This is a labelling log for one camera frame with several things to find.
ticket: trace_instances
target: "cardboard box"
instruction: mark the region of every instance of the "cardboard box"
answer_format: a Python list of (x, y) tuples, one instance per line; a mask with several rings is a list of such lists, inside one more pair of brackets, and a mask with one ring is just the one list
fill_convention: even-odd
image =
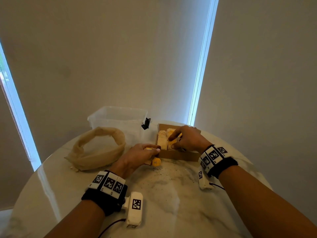
[[(180, 126), (170, 125), (170, 124), (158, 124), (158, 132), (161, 130), (167, 130), (168, 128), (179, 128)], [(181, 151), (181, 150), (161, 150), (157, 156), (162, 159), (170, 159), (170, 160), (185, 160), (185, 161), (194, 161), (197, 162), (200, 153), (198, 152), (190, 152), (190, 151)]]

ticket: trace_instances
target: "cable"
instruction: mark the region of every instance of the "cable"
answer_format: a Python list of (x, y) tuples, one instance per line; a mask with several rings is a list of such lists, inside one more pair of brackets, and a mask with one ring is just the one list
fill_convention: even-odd
[(126, 219), (116, 220), (115, 222), (113, 222), (112, 224), (110, 224), (106, 229), (104, 229), (104, 230), (101, 232), (101, 234), (98, 236), (98, 238), (100, 238), (100, 237), (102, 236), (102, 234), (103, 234), (106, 230), (109, 229), (110, 226), (116, 224), (116, 223), (119, 222), (119, 221), (125, 221), (125, 220), (126, 220)]
[(225, 190), (224, 188), (222, 188), (220, 185), (216, 185), (216, 184), (214, 184), (214, 183), (209, 183), (210, 185), (215, 185), (215, 186), (218, 186), (219, 188), (221, 188), (221, 189), (223, 189), (223, 190)]

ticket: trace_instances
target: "beige mesh bag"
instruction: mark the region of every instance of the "beige mesh bag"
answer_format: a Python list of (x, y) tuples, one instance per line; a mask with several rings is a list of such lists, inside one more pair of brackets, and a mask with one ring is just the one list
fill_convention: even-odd
[[(83, 146), (97, 136), (112, 136), (118, 146), (112, 150), (96, 150), (85, 154)], [(95, 169), (115, 162), (123, 154), (124, 148), (125, 136), (121, 130), (97, 127), (82, 134), (65, 159), (73, 164), (75, 170)]]

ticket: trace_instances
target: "clear plastic container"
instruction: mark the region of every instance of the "clear plastic container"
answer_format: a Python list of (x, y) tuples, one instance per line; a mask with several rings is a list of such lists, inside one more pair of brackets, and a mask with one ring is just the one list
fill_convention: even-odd
[(127, 144), (135, 145), (143, 139), (144, 129), (141, 125), (147, 116), (147, 110), (140, 108), (123, 108), (104, 106), (88, 117), (92, 128), (114, 127), (124, 132)]

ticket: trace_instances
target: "round table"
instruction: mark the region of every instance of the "round table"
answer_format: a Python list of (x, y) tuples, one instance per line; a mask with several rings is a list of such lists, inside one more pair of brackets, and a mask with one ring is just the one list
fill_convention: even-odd
[[(183, 125), (153, 120), (144, 132), (144, 143), (155, 143), (158, 123)], [(272, 189), (243, 154), (208, 132), (201, 134), (225, 147), (239, 166)], [(43, 237), (80, 202), (98, 171), (76, 173), (70, 169), (71, 164), (64, 157), (77, 139), (55, 151), (31, 176), (14, 206), (7, 235)], [(141, 166), (126, 180), (127, 195), (131, 191), (143, 194), (141, 225), (128, 229), (121, 222), (103, 237), (251, 237), (224, 190), (200, 190), (198, 167), (198, 162), (168, 159), (162, 159), (159, 167)], [(125, 217), (124, 210), (106, 217), (102, 229)]]

